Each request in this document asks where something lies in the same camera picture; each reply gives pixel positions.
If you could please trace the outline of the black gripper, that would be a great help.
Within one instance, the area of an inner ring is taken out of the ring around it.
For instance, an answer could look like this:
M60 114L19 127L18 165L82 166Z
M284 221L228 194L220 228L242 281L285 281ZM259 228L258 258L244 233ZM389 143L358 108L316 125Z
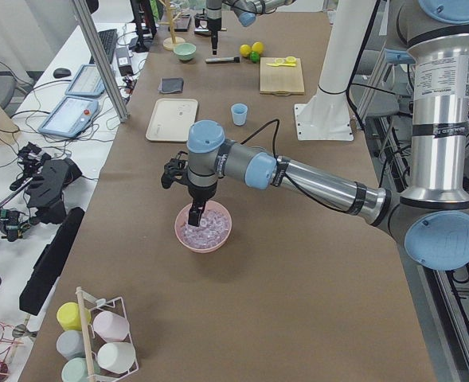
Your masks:
M211 32L212 54L217 55L218 33L221 31L221 18L208 18L208 29Z
M206 187L190 185L188 187L189 195L193 199L192 205L188 212L188 225L194 227L200 226L201 217L205 210L205 204L215 196L216 191L217 185L209 185Z

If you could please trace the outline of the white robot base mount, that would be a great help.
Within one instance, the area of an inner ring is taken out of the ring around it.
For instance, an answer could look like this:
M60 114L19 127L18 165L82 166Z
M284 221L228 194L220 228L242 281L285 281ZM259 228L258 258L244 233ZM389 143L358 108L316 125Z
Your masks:
M349 8L353 4L352 1L338 3L318 90L308 103L295 105L295 126L299 140L353 139L346 100L352 58L342 56L342 44L349 35Z

